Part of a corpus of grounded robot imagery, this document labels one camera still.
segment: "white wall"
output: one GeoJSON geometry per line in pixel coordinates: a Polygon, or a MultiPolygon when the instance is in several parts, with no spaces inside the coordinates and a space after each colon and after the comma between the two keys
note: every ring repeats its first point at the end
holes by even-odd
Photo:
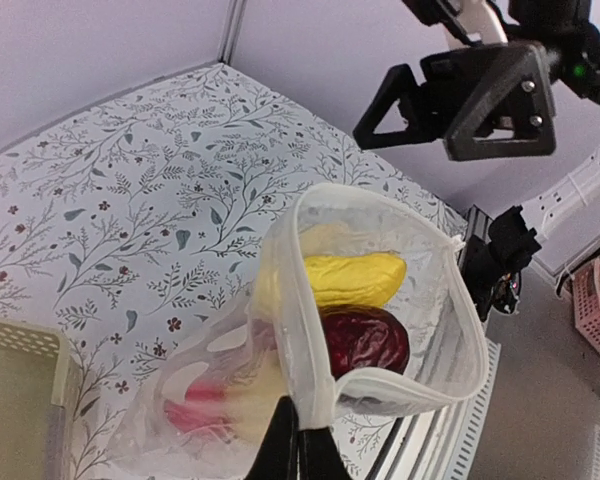
{"type": "MultiPolygon", "coordinates": [[[[351,132],[389,67],[410,63],[420,74],[422,57],[446,49],[440,28],[419,24],[400,0],[248,0],[234,65],[351,132]]],[[[553,184],[600,141],[600,107],[563,86],[556,102],[553,157],[458,164],[441,142],[378,153],[457,209],[476,203],[497,214],[553,184]]],[[[541,259],[556,267],[599,230],[600,202],[557,232],[541,259]]]]}
{"type": "Polygon", "coordinates": [[[0,0],[0,148],[107,95],[214,60],[229,0],[0,0]]]}

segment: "plastic basket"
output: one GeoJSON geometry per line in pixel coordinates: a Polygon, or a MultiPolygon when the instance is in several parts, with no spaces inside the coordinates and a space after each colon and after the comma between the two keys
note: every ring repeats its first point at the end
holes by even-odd
{"type": "Polygon", "coordinates": [[[593,262],[580,269],[573,279],[576,329],[600,354],[600,295],[596,289],[593,262]]]}
{"type": "Polygon", "coordinates": [[[0,479],[68,478],[78,378],[60,332],[0,319],[0,479]]]}

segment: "table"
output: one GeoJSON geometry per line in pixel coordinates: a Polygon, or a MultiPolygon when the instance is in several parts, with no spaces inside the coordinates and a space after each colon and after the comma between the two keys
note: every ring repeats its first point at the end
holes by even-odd
{"type": "MultiPolygon", "coordinates": [[[[81,372],[71,480],[148,480],[106,461],[125,408],[253,278],[270,223],[325,181],[397,198],[449,235],[466,228],[349,136],[222,64],[79,112],[0,155],[0,316],[70,339],[81,372]]],[[[334,425],[352,478],[374,469],[392,426],[353,415],[334,425]]]]}

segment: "green light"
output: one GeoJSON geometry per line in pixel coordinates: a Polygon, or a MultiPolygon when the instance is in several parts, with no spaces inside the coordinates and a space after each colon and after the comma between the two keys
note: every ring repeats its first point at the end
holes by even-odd
{"type": "Polygon", "coordinates": [[[573,76],[574,77],[583,78],[586,74],[587,74],[587,68],[584,65],[578,64],[575,67],[573,67],[573,76]]]}

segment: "translucent plastic bag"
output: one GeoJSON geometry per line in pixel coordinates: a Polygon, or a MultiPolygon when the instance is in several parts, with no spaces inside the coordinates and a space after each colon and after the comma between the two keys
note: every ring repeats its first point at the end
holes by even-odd
{"type": "Polygon", "coordinates": [[[245,475],[287,394],[273,326],[247,319],[240,293],[180,344],[140,388],[108,456],[139,474],[245,475]]]}
{"type": "Polygon", "coordinates": [[[451,239],[406,205],[352,187],[310,188],[270,228],[250,317],[273,323],[301,429],[329,426],[336,407],[406,416],[468,398],[488,374],[486,341],[456,265],[451,239]],[[384,308],[403,323],[411,357],[404,375],[353,370],[336,381],[303,258],[393,252],[408,277],[384,308]]]}
{"type": "Polygon", "coordinates": [[[451,239],[406,205],[365,190],[310,188],[263,240],[253,293],[239,295],[142,386],[109,444],[146,475],[230,478],[248,472],[278,398],[302,429],[336,412],[405,416],[475,394],[487,348],[451,239]],[[336,381],[304,257],[392,252],[408,274],[384,308],[409,335],[403,375],[361,368],[336,381]]]}

